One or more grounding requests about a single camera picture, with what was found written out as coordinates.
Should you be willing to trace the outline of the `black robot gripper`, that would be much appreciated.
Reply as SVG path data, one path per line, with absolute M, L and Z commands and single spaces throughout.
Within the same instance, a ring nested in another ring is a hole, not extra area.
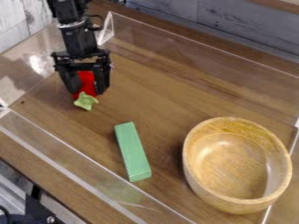
M 94 67 L 95 89 L 103 95 L 110 87 L 111 60 L 110 51 L 99 48 L 96 32 L 102 28 L 84 17 L 74 23 L 58 24 L 64 51 L 51 54 L 55 70 L 68 91 L 75 94 L 82 88 L 82 80 L 76 70 L 91 70 Z

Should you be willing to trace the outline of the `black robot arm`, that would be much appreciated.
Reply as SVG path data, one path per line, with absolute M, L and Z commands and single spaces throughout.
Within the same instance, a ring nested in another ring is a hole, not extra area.
M 58 19 L 58 28 L 66 50 L 51 54 L 55 71 L 68 91 L 75 94 L 83 87 L 80 72 L 91 72 L 91 86 L 96 95 L 103 95 L 110 87 L 111 59 L 110 50 L 100 49 L 92 18 L 100 15 L 86 13 L 92 0 L 47 0 L 51 14 Z

